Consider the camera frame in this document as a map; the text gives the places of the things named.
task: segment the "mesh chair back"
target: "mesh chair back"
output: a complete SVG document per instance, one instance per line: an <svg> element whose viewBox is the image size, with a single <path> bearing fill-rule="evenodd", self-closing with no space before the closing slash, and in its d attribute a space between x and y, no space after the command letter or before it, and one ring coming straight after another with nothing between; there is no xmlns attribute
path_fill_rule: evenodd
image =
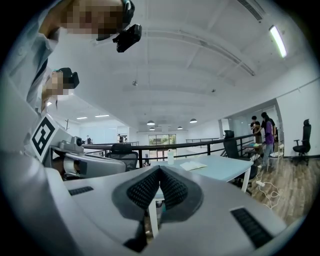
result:
<svg viewBox="0 0 320 256"><path fill-rule="evenodd" d="M130 143L113 144L111 152L107 153L106 157L124 162L126 165L126 172L137 168L138 153L132 151Z"/></svg>
<svg viewBox="0 0 320 256"><path fill-rule="evenodd" d="M311 125L309 124L309 119L303 122L303 136L302 136L302 145L305 146L306 152L309 152L311 149L310 145L310 135L311 135Z"/></svg>
<svg viewBox="0 0 320 256"><path fill-rule="evenodd" d="M237 140L235 138L235 134L232 130L225 130L225 137L223 141L223 146L228 158L237 159L239 158Z"/></svg>

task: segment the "air vent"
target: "air vent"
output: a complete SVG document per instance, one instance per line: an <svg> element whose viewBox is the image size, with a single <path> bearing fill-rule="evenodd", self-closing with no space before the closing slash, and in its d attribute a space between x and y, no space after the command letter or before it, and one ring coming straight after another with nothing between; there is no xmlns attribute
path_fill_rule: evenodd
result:
<svg viewBox="0 0 320 256"><path fill-rule="evenodd" d="M263 246L272 239L272 236L245 208L235 209L230 212L256 248Z"/></svg>
<svg viewBox="0 0 320 256"><path fill-rule="evenodd" d="M75 195L89 192L91 190L94 190L94 189L90 186L84 186L84 187L80 187L80 188L71 189L71 190L69 190L69 193L71 196L75 196Z"/></svg>
<svg viewBox="0 0 320 256"><path fill-rule="evenodd" d="M256 11L256 9L248 3L246 0L237 0L240 4L242 4L255 18L257 21L261 21L261 15Z"/></svg>

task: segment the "white table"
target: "white table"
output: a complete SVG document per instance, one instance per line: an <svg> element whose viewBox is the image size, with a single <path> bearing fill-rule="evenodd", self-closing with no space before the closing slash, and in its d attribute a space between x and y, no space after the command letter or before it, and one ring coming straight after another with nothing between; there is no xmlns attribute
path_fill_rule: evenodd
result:
<svg viewBox="0 0 320 256"><path fill-rule="evenodd" d="M152 161L151 166L168 166L184 170L180 166L180 164L190 161L195 161L207 165L207 167L191 170L190 172L220 181L229 182L244 173L243 185L241 190L244 193L246 192L249 182L251 166L253 165L252 161L237 160L217 155L206 155L196 158L174 160L174 164L172 165L169 165L167 161ZM156 201L162 200L164 200L164 194L162 190L159 188L154 199L149 205L149 215L153 237L156 237L156 235L159 232L157 222Z"/></svg>

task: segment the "purple shirt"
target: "purple shirt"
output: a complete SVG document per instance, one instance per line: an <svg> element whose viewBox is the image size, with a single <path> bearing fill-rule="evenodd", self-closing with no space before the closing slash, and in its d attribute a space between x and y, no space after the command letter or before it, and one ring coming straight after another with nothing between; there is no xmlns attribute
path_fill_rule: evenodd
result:
<svg viewBox="0 0 320 256"><path fill-rule="evenodd" d="M266 122L265 126L265 143L266 144L273 144L275 142L275 139L272 135L272 123L270 121Z"/></svg>

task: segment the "person in purple shirt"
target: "person in purple shirt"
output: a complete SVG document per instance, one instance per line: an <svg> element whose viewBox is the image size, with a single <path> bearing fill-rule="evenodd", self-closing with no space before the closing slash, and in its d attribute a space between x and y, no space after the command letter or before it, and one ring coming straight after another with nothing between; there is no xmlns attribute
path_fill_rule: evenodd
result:
<svg viewBox="0 0 320 256"><path fill-rule="evenodd" d="M266 114L263 118L263 121L265 122L265 150L264 150L264 156L262 160L262 166L259 165L260 168L265 168L268 164L268 157L270 154L274 152L274 130L272 123L270 121L269 116Z"/></svg>

